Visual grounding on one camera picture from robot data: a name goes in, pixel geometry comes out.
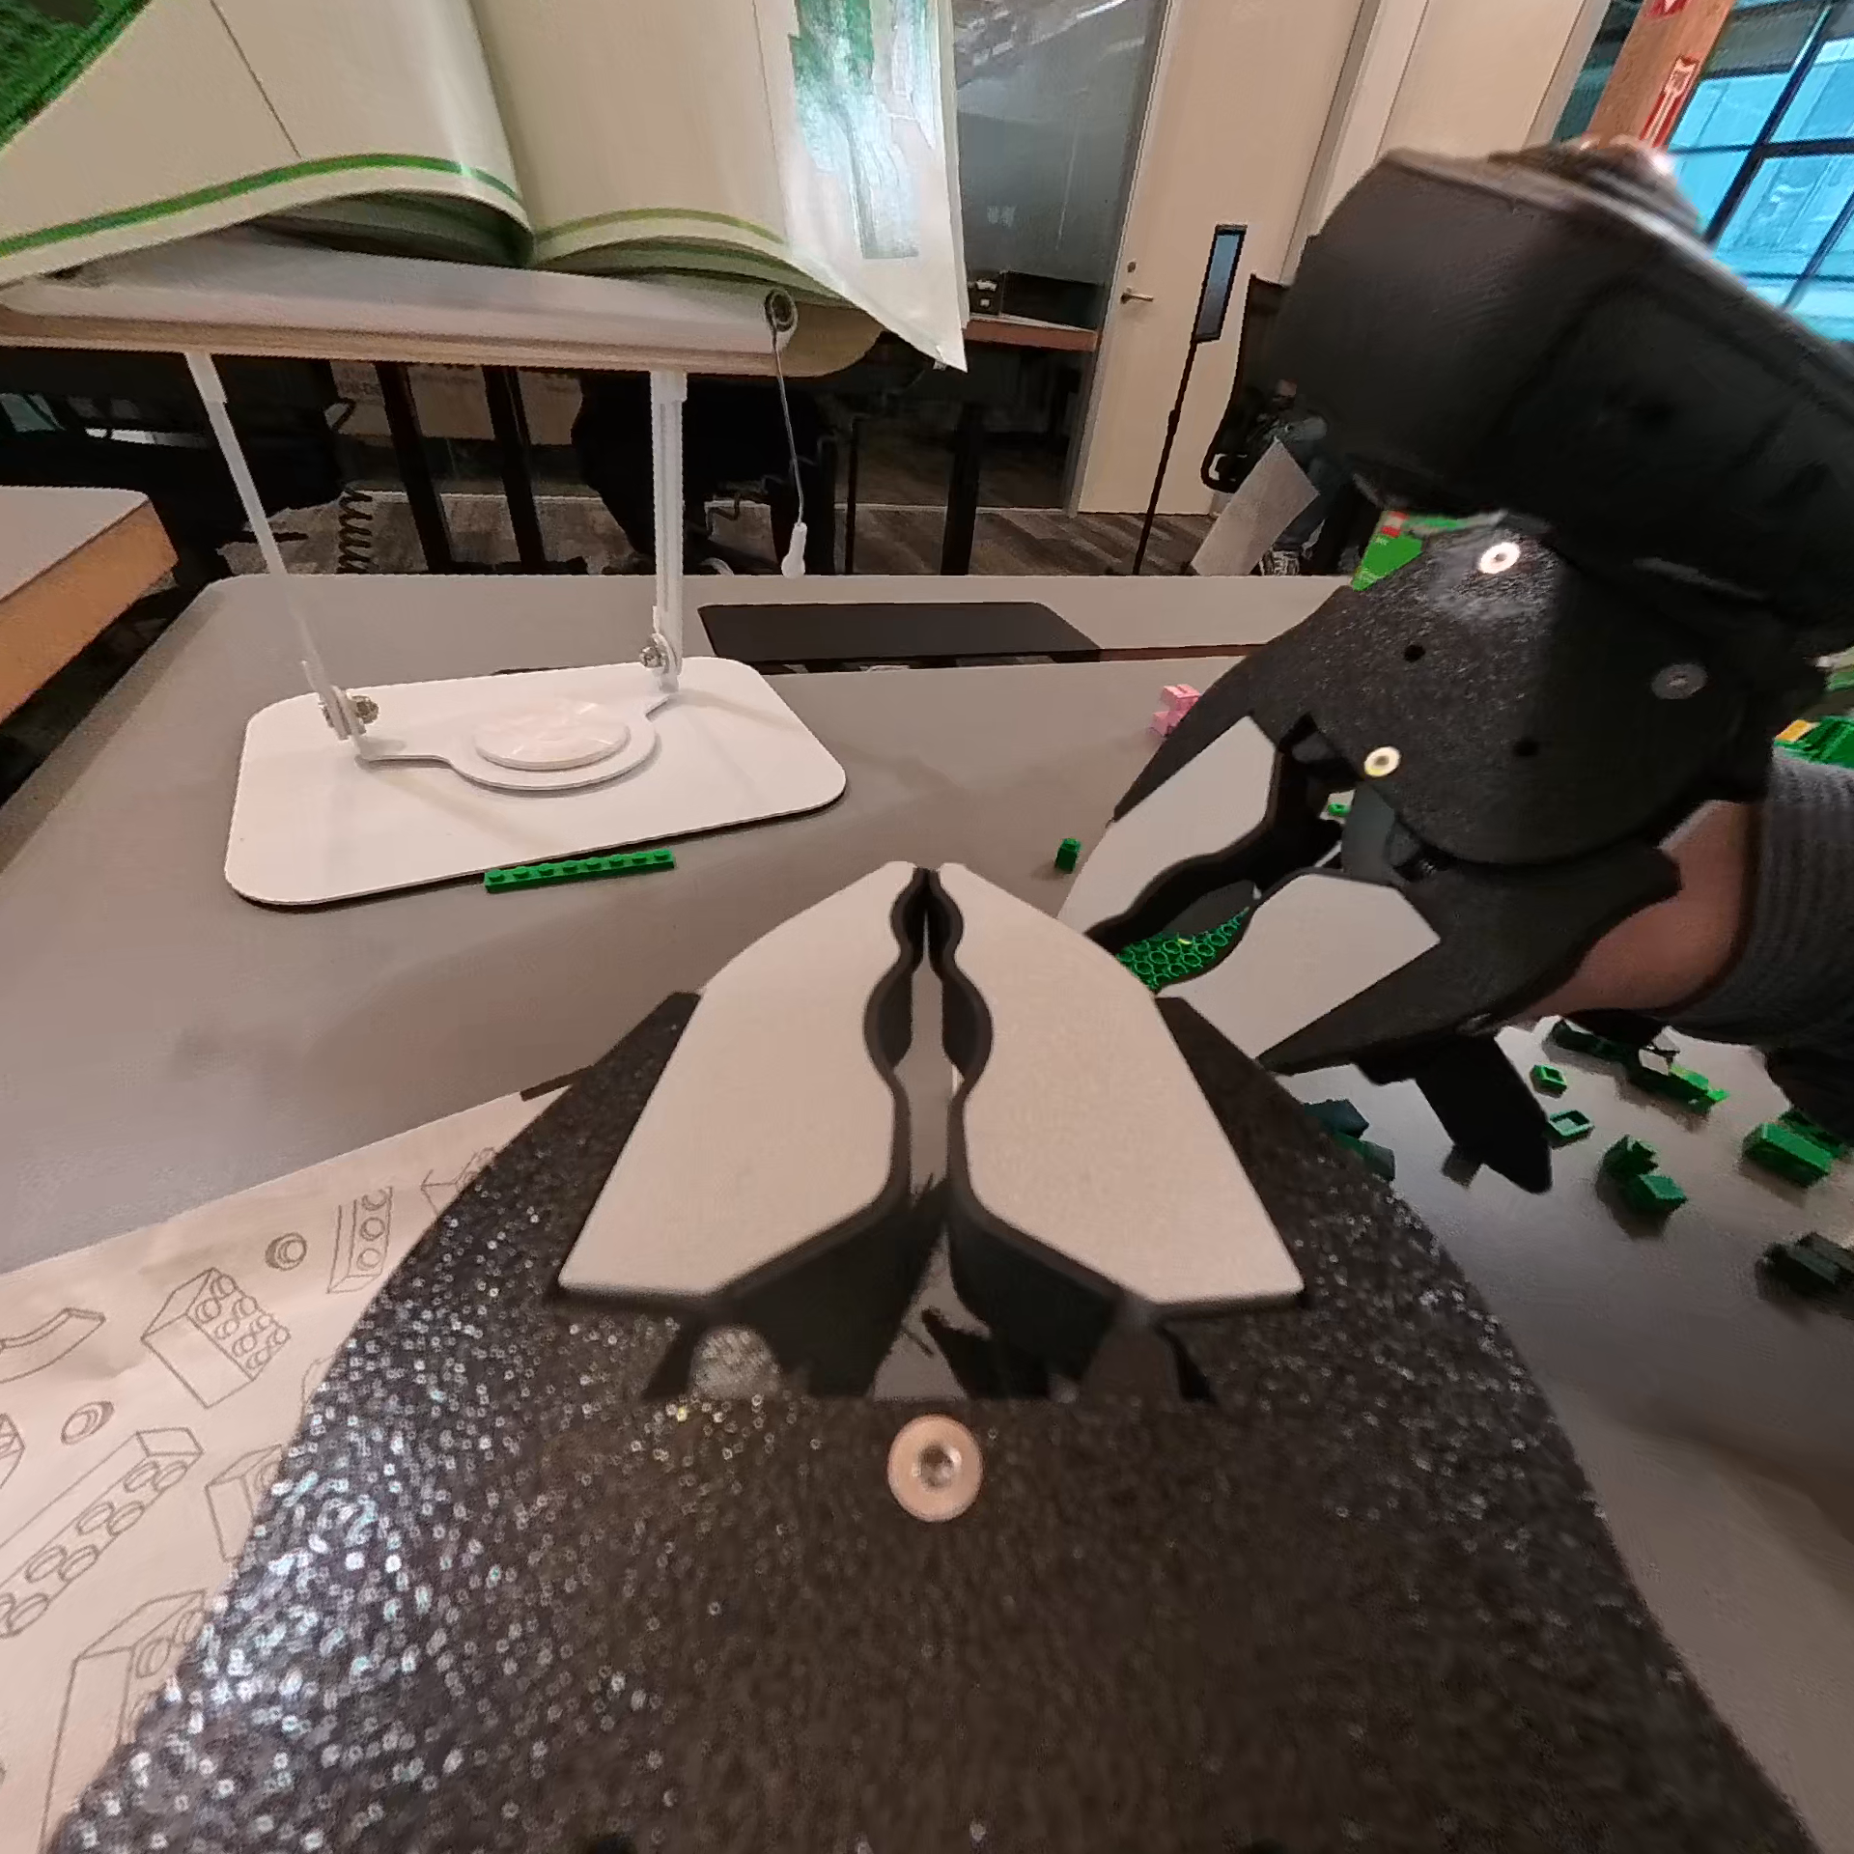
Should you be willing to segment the open instruction booklet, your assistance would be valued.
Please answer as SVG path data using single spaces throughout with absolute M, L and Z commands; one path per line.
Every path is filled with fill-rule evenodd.
M 947 4 L 5 4 L 5 287 L 230 250 L 856 310 L 965 367 Z

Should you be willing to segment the neighbouring grey desk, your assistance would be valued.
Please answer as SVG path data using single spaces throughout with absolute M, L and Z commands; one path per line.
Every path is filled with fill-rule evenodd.
M 2 488 L 2 718 L 9 720 L 179 564 L 151 500 Z

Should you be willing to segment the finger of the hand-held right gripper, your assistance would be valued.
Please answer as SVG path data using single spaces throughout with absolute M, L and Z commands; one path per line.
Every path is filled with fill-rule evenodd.
M 1295 875 L 1210 970 L 1169 986 L 1236 1051 L 1278 1063 L 1288 1041 L 1441 944 L 1395 887 Z
M 1111 951 L 1158 933 L 1189 903 L 1236 878 L 1260 880 L 1266 858 L 1306 863 L 1306 833 L 1331 791 L 1353 781 L 1323 735 L 1283 752 L 1240 720 L 1176 764 L 1105 827 L 1060 921 Z

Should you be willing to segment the person's right hand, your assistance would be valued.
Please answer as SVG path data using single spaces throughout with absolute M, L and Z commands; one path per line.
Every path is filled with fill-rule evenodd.
M 1539 1009 L 1673 1018 L 1739 956 L 1754 893 L 1762 804 L 1704 806 L 1661 848 L 1675 893 L 1623 919 Z

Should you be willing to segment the grey flat panel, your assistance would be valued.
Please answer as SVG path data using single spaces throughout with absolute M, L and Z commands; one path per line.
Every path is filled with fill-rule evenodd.
M 1189 558 L 1192 576 L 1247 576 L 1319 504 L 1313 480 L 1325 450 L 1319 431 L 1273 434 L 1240 483 L 1224 497 L 1202 544 Z

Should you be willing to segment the black mat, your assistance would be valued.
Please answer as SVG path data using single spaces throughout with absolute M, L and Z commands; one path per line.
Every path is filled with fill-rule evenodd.
M 717 657 L 771 671 L 798 666 L 957 666 L 1017 657 L 1100 660 L 1100 646 L 1048 604 L 1025 598 L 956 603 L 705 603 L 702 632 Z

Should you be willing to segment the green brick model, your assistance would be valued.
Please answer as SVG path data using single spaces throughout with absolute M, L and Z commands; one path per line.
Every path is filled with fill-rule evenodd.
M 1815 708 L 1775 735 L 1775 751 L 1838 770 L 1852 770 L 1852 656 L 1826 668 Z

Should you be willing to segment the large green studded plate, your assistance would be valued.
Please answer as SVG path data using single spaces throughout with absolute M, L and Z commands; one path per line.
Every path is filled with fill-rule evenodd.
M 1121 949 L 1117 960 L 1151 994 L 1201 977 L 1222 962 L 1245 935 L 1254 910 L 1201 933 L 1157 933 Z

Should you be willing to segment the white door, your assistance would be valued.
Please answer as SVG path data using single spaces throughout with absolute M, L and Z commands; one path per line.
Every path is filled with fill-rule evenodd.
M 1145 511 L 1214 231 L 1240 226 L 1231 310 L 1222 337 L 1192 364 L 1158 501 L 1163 514 L 1212 507 L 1199 465 L 1231 392 L 1245 282 L 1287 277 L 1358 14 L 1358 3 L 1165 7 L 1073 459 L 1073 513 Z

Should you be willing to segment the person's right forearm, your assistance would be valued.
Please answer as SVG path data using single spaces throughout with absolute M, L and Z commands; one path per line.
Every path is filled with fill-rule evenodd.
M 1773 752 L 1737 960 L 1673 1015 L 1762 1051 L 1810 1119 L 1852 1134 L 1852 773 Z

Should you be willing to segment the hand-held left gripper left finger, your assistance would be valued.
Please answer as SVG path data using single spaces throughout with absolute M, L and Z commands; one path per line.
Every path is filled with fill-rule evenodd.
M 560 1293 L 752 1334 L 808 1396 L 866 1396 L 936 1233 L 895 1066 L 929 876 L 888 863 L 787 919 L 702 988 L 599 1193 Z

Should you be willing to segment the scatter of small green bricks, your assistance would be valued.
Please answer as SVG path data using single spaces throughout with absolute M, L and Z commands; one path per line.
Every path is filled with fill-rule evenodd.
M 1188 910 L 1202 925 L 1171 922 L 1151 935 L 1201 933 L 1236 913 L 1202 897 Z M 1312 1076 L 1331 1019 L 1353 1006 L 1388 1006 L 1388 984 L 1414 977 L 1419 962 L 1297 1034 L 1278 1063 L 1260 1063 Z M 1633 1241 L 1752 1210 L 1756 1290 L 1790 1305 L 1850 1307 L 1850 1144 L 1795 1106 L 1751 1119 L 1751 1094 L 1694 1071 L 1670 1037 L 1650 1041 L 1638 1028 L 1556 1018 L 1522 1034 L 1518 1055 L 1515 1061 L 1495 1036 L 1470 1034 L 1341 1051 L 1329 1066 L 1356 1068 L 1381 1091 L 1417 1089 L 1449 1141 L 1449 1168 L 1508 1175 L 1505 1163 L 1517 1162 L 1517 1189 L 1582 1189 Z

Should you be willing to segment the thin long green plate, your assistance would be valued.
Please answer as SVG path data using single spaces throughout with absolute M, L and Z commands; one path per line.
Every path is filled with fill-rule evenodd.
M 493 893 L 554 889 L 579 884 L 610 880 L 636 875 L 674 871 L 674 849 L 613 849 L 579 854 L 526 866 L 499 866 L 482 875 L 482 887 Z

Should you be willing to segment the brown-edged rear table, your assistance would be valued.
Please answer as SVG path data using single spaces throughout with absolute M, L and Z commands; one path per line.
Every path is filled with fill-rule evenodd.
M 1000 355 L 1084 360 L 1100 346 L 1096 332 L 1032 315 L 977 313 L 965 324 L 963 339 L 965 373 L 957 387 L 950 385 L 943 391 L 957 407 L 957 419 L 944 491 L 940 576 L 965 576 L 972 570 L 983 504 L 987 419 L 989 409 L 1005 402 L 998 389 L 1005 378 Z

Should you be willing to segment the white printed paper sheet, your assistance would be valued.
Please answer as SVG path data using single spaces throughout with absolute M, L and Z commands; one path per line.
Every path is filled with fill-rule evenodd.
M 361 1312 L 560 1093 L 5 1276 L 5 1850 L 41 1850 L 132 1740 Z

